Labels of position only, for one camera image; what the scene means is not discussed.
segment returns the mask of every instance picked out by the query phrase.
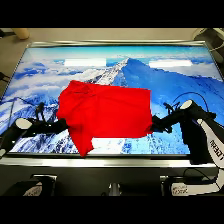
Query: beige object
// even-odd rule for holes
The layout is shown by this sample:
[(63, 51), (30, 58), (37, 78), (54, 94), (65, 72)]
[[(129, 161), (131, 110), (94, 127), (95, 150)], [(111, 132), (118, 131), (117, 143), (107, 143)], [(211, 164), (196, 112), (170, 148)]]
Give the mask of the beige object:
[(30, 36), (27, 28), (12, 28), (12, 30), (20, 40), (27, 39)]

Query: silver frame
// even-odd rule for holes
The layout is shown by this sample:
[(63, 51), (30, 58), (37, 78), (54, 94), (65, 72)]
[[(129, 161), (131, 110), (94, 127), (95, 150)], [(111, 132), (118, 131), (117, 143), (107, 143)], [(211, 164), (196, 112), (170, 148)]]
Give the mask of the silver frame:
[[(205, 46), (205, 41), (183, 41), (183, 40), (84, 40), (84, 41), (53, 41), (53, 42), (33, 42), (29, 43), (27, 48), (38, 48), (38, 47), (66, 47), (66, 46), (114, 46), (114, 45), (182, 45), (182, 46)], [(15, 73), (24, 53), (25, 50), (14, 69), (13, 74)], [(222, 73), (220, 72), (214, 57), (210, 53), (222, 79)], [(21, 156), (17, 157), (20, 153), (9, 153), (9, 156), (5, 156), (0, 160), (0, 165), (22, 165), (22, 166), (51, 166), (51, 167), (215, 167), (214, 164), (202, 164), (202, 165), (192, 165), (190, 160), (184, 159), (187, 158), (188, 155), (181, 155), (178, 159), (178, 155), (176, 155), (177, 159), (169, 159), (173, 155), (158, 155), (158, 158), (167, 157), (167, 159), (155, 159), (155, 155), (142, 155), (142, 157), (138, 157), (132, 155), (131, 157), (127, 158), (125, 156), (118, 156), (116, 155), (90, 155), (85, 159), (77, 156), (71, 156), (70, 158), (62, 158), (63, 155), (60, 155), (61, 158), (43, 158), (43, 157), (36, 157), (36, 158), (27, 158), (25, 155), (22, 158)], [(29, 156), (36, 156), (38, 154), (29, 153)]]

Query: mountain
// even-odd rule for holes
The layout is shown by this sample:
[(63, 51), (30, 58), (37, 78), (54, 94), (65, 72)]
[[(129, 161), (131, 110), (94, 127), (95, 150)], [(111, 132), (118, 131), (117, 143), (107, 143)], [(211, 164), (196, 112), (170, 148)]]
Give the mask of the mountain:
[[(81, 81), (97, 83), (102, 85), (115, 85), (133, 88), (146, 88), (151, 92), (151, 111), (153, 115), (164, 117), (167, 110), (163, 103), (172, 104), (173, 100), (185, 92), (197, 92), (204, 96), (209, 109), (218, 114), (216, 121), (224, 123), (224, 86), (223, 82), (212, 78), (201, 76), (185, 76), (176, 72), (168, 72), (162, 69), (150, 68), (148, 65), (139, 60), (128, 58), (113, 67), (89, 70), (83, 72)], [(80, 81), (81, 74), (75, 74), (74, 79)], [(183, 103), (188, 99), (193, 99), (202, 106), (205, 105), (203, 100), (195, 94), (187, 94), (177, 101)], [(40, 102), (45, 103), (44, 115), (47, 121), (56, 121), (56, 111), (58, 101), (51, 96), (38, 94), (28, 97), (28, 102), (38, 105)], [(34, 107), (28, 106), (13, 113), (11, 122), (18, 117), (34, 117)], [(7, 119), (0, 124), (0, 131), (7, 127)], [(120, 148), (124, 154), (186, 154), (189, 149), (183, 145), (182, 133), (178, 124), (173, 126), (173, 132), (153, 133), (139, 139), (121, 139), (119, 145), (111, 144), (113, 139), (108, 140), (109, 147)], [(14, 152), (35, 152), (35, 153), (77, 153), (77, 149), (72, 143), (68, 131), (58, 135), (47, 136), (45, 134), (37, 135), (33, 138), (20, 139), (13, 148)]]

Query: large flat screen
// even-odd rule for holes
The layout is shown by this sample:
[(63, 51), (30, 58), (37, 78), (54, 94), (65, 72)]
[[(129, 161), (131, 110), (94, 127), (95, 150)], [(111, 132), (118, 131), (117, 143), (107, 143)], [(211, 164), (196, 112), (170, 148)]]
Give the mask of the large flat screen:
[[(47, 121), (57, 121), (58, 97), (71, 80), (103, 85), (146, 88), (151, 92), (152, 115), (167, 115), (163, 103), (186, 92), (201, 94), (216, 121), (224, 124), (224, 85), (205, 46), (73, 46), (27, 48), (0, 105), (0, 134), (19, 117), (35, 118), (44, 102)], [(185, 94), (206, 110), (203, 99)], [(143, 138), (94, 138), (90, 154), (189, 154), (179, 124), (172, 133)], [(68, 131), (21, 138), (11, 152), (77, 154)]]

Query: red t-shirt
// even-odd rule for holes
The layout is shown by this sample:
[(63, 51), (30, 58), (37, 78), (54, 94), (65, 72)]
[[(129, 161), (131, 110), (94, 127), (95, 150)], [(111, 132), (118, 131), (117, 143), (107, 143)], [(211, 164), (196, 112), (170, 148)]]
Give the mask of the red t-shirt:
[(150, 90), (71, 81), (59, 96), (64, 118), (81, 156), (92, 138), (140, 138), (151, 134)]

